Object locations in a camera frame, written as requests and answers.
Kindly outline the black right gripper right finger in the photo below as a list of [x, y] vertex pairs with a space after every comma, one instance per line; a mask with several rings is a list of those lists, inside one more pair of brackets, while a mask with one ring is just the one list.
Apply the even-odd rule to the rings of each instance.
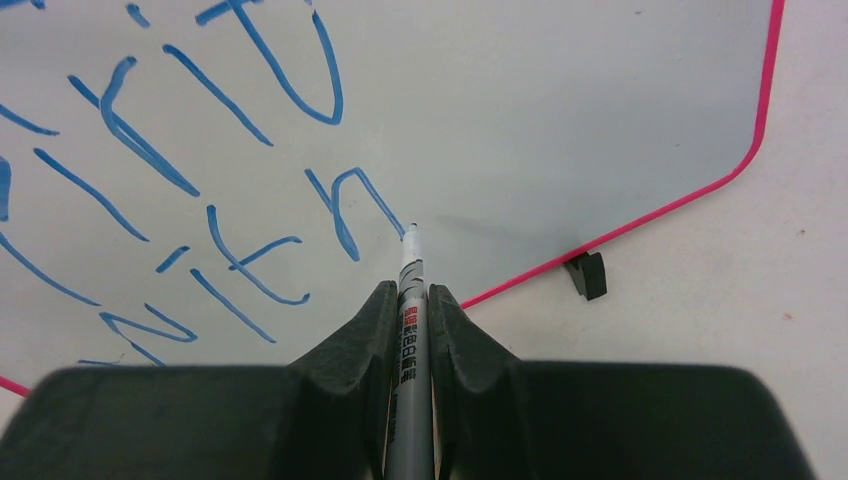
[[441, 479], [810, 479], [778, 402], [726, 366], [522, 360], [429, 290]]

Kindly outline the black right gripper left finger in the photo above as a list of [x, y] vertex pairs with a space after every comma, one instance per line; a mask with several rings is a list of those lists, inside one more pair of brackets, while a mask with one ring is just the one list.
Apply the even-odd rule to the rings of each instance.
[[286, 366], [76, 367], [1, 439], [5, 479], [379, 479], [397, 287]]

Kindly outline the pink framed whiteboard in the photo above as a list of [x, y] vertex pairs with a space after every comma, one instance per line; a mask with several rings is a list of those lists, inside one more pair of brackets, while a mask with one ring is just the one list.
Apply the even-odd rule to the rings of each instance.
[[5, 1], [1, 375], [281, 364], [736, 176], [779, 1]]

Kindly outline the blue white whiteboard marker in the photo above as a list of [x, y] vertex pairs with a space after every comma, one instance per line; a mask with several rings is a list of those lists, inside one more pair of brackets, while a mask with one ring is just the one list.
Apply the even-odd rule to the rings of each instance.
[[434, 477], [433, 407], [423, 243], [412, 223], [402, 237], [395, 369], [384, 477]]

